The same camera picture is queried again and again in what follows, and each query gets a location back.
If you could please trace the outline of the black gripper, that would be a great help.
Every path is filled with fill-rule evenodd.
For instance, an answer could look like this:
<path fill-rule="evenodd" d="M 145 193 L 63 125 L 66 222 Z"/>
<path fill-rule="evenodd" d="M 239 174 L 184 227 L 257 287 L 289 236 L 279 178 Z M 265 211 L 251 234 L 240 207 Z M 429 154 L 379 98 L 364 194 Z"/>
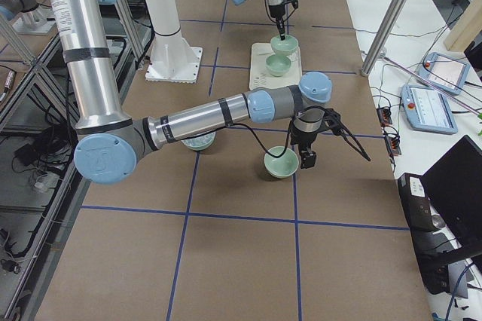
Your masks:
<path fill-rule="evenodd" d="M 316 141 L 322 118 L 307 120 L 295 118 L 291 128 L 291 145 L 296 145 L 300 158 L 300 168 L 312 168 L 316 165 L 316 152 L 312 144 Z"/>
<path fill-rule="evenodd" d="M 291 5 L 296 11 L 299 6 L 298 0 L 267 0 L 270 16 L 276 20 L 276 27 L 281 41 L 285 40 L 285 24 L 283 17 L 286 14 L 286 6 Z"/>

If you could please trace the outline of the patterned green bowl under arm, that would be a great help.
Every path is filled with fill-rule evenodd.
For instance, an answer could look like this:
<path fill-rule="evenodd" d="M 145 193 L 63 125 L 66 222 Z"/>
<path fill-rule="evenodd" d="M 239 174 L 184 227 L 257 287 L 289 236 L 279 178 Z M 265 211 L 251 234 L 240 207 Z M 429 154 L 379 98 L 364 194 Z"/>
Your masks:
<path fill-rule="evenodd" d="M 215 133 L 208 133 L 202 136 L 196 136 L 192 139 L 183 139 L 181 143 L 193 151 L 202 151 L 207 149 L 215 140 Z"/>

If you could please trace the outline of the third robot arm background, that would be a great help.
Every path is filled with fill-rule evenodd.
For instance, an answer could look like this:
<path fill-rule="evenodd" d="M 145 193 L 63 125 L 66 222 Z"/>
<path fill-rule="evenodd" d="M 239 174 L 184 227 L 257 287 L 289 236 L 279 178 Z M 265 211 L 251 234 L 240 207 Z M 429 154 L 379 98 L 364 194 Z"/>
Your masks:
<path fill-rule="evenodd" d="M 14 30 L 21 35 L 46 35 L 55 25 L 52 13 L 37 0 L 1 0 L 1 15 L 12 21 Z"/>

